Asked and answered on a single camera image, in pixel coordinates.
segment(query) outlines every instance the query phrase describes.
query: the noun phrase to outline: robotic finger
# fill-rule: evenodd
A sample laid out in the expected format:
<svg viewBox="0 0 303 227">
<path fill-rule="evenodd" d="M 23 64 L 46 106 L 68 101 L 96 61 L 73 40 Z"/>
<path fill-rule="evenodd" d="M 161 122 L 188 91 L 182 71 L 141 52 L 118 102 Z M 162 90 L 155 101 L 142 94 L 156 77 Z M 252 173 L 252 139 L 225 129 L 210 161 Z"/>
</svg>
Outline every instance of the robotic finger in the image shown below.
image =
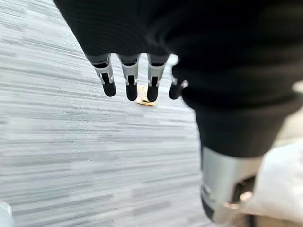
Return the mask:
<svg viewBox="0 0 303 227">
<path fill-rule="evenodd" d="M 160 80 L 165 68 L 165 63 L 169 58 L 169 55 L 156 56 L 148 54 L 148 89 L 147 99 L 150 102 L 154 102 L 158 97 L 158 89 Z"/>
<path fill-rule="evenodd" d="M 119 55 L 122 64 L 123 76 L 126 83 L 126 95 L 128 100 L 134 101 L 138 96 L 137 79 L 140 55 L 123 56 Z"/>
<path fill-rule="evenodd" d="M 113 75 L 113 68 L 110 63 L 110 54 L 103 55 L 100 62 L 92 63 L 97 76 L 100 78 L 104 93 L 108 97 L 116 94 L 116 86 Z"/>
<path fill-rule="evenodd" d="M 187 86 L 186 80 L 182 80 L 174 77 L 170 86 L 169 97 L 173 100 L 179 98 L 181 96 L 183 88 L 186 86 Z"/>
</svg>

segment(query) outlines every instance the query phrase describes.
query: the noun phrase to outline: small yellow object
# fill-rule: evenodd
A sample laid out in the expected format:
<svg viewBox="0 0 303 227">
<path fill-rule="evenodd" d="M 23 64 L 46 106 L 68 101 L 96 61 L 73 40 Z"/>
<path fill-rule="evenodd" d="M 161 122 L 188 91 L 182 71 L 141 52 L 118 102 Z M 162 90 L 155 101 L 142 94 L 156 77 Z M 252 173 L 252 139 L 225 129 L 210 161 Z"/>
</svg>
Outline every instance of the small yellow object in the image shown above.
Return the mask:
<svg viewBox="0 0 303 227">
<path fill-rule="evenodd" d="M 137 87 L 138 87 L 138 97 L 136 99 L 136 102 L 138 104 L 150 105 L 150 106 L 157 105 L 156 102 L 148 101 L 148 99 L 147 99 L 147 86 L 137 85 Z"/>
</svg>

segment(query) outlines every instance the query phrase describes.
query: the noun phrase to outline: white fabric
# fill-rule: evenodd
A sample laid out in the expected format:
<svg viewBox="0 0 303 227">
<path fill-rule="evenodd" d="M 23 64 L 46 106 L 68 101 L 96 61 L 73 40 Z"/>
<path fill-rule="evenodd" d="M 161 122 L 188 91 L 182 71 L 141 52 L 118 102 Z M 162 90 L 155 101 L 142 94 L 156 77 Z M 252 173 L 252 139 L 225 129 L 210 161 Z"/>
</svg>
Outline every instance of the white fabric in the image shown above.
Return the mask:
<svg viewBox="0 0 303 227">
<path fill-rule="evenodd" d="M 303 143 L 269 151 L 244 213 L 303 223 Z"/>
</svg>

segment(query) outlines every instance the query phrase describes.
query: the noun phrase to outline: metal bracket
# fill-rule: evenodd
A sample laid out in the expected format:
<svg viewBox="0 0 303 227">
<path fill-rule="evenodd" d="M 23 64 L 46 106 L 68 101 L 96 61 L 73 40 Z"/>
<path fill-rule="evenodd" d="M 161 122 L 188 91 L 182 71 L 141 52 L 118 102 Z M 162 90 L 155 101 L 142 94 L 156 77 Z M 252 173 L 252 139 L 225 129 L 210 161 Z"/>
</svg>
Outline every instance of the metal bracket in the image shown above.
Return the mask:
<svg viewBox="0 0 303 227">
<path fill-rule="evenodd" d="M 108 79 L 109 79 L 109 83 L 112 84 L 114 82 L 114 72 L 113 72 L 113 68 L 112 68 L 112 64 L 110 62 L 110 59 L 108 59 L 108 65 L 104 68 L 96 68 L 94 66 L 94 69 L 97 73 L 97 76 L 100 78 L 102 84 L 105 84 L 105 81 L 102 78 L 102 74 L 107 73 Z"/>
<path fill-rule="evenodd" d="M 139 68 L 139 58 L 137 59 L 137 62 L 134 65 L 122 64 L 123 77 L 125 79 L 126 85 L 129 85 L 128 76 L 134 76 L 134 85 L 137 84 L 138 68 Z"/>
<path fill-rule="evenodd" d="M 148 86 L 152 86 L 152 78 L 157 77 L 157 85 L 156 87 L 159 86 L 160 80 L 162 79 L 162 75 L 164 72 L 165 64 L 161 66 L 153 66 L 150 63 L 148 64 Z"/>
</svg>

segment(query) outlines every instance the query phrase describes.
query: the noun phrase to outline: black sleeve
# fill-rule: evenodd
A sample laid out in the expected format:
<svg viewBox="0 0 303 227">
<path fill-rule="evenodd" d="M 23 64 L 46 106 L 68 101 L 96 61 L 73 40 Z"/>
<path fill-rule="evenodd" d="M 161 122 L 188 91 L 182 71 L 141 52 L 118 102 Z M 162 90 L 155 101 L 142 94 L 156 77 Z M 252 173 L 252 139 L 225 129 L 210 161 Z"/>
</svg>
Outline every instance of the black sleeve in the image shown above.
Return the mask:
<svg viewBox="0 0 303 227">
<path fill-rule="evenodd" d="M 302 105 L 300 0 L 55 0 L 86 56 L 177 54 L 176 78 L 203 144 L 234 157 L 268 151 Z"/>
</svg>

